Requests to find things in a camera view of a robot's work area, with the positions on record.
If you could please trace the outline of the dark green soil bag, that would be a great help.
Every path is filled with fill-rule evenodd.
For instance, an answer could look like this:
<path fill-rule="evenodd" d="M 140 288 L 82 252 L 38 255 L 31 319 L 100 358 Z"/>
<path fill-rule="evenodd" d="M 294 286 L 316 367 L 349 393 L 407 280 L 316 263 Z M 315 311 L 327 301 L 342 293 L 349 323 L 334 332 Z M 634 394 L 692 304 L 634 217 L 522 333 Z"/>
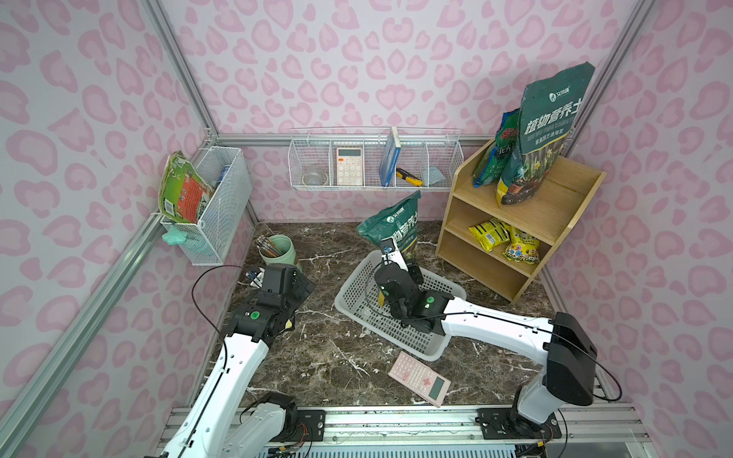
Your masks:
<path fill-rule="evenodd" d="M 397 249 L 407 260 L 415 257 L 418 240 L 418 200 L 421 192 L 415 191 L 397 204 L 384 208 L 357 226 L 358 234 L 379 246 L 382 240 L 393 238 Z"/>
<path fill-rule="evenodd" d="M 496 187 L 499 205 L 526 202 L 538 192 L 565 149 L 595 70 L 583 62 L 526 87 L 517 141 Z"/>

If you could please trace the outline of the yellow floral fertilizer packet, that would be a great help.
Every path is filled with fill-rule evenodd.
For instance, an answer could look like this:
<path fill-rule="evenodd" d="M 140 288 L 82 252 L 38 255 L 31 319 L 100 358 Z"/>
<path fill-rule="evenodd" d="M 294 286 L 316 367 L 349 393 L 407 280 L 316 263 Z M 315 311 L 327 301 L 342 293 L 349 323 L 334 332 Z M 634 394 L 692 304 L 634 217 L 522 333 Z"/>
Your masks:
<path fill-rule="evenodd" d="M 503 253 L 509 261 L 536 265 L 540 262 L 540 240 L 515 227 L 511 227 L 510 242 Z"/>

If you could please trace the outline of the bright green flower fertilizer bag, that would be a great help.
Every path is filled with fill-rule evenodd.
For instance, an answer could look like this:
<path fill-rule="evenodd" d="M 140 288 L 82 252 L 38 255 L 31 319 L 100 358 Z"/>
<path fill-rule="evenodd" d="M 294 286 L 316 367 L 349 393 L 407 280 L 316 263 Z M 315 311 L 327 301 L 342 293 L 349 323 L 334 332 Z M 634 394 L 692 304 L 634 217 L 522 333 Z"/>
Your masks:
<path fill-rule="evenodd" d="M 520 110 L 507 112 L 502 116 L 494 143 L 484 152 L 479 164 L 473 171 L 473 186 L 481 187 L 499 180 L 509 156 L 517 143 Z"/>

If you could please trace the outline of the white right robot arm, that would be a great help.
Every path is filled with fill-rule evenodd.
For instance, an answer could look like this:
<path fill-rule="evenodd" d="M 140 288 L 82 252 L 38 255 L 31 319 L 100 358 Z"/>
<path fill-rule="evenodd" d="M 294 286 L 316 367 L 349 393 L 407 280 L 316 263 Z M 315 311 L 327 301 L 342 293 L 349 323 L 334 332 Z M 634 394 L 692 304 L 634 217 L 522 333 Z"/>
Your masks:
<path fill-rule="evenodd" d="M 541 366 L 519 389 L 512 414 L 539 425 L 562 406 L 594 402 L 597 349 L 572 315 L 532 318 L 489 309 L 448 293 L 422 290 L 398 263 L 382 263 L 374 280 L 391 318 L 424 334 L 460 337 L 517 353 Z"/>

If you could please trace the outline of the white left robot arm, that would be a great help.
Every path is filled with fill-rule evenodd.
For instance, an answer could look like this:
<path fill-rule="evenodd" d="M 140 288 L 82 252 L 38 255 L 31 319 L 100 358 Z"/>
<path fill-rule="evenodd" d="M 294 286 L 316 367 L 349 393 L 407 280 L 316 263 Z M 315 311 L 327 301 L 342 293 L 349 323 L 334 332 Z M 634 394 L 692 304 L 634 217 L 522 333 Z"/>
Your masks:
<path fill-rule="evenodd" d="M 237 410 L 272 344 L 294 326 L 296 310 L 315 285 L 297 266 L 271 264 L 262 285 L 227 328 L 221 352 L 194 406 L 161 457 L 257 457 L 276 437 L 299 424 L 293 397 L 269 392 Z"/>

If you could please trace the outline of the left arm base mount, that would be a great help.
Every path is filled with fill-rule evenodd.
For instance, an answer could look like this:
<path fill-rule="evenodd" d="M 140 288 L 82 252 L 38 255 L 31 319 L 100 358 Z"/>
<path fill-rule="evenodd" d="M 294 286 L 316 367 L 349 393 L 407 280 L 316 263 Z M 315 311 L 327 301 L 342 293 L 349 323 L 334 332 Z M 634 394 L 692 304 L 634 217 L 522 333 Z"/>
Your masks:
<path fill-rule="evenodd" d="M 273 436 L 273 443 L 319 443 L 324 441 L 326 412 L 324 410 L 299 410 L 291 420 L 286 420 L 282 431 Z"/>

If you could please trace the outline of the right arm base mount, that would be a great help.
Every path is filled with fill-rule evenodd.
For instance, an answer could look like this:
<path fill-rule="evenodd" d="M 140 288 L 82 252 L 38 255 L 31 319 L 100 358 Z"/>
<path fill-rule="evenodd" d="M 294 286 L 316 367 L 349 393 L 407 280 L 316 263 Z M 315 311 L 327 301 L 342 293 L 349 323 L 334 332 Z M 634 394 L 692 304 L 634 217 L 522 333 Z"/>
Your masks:
<path fill-rule="evenodd" d="M 525 419 L 512 408 L 479 408 L 475 423 L 484 440 L 538 440 L 548 442 L 563 437 L 559 422 L 551 414 L 544 423 Z"/>

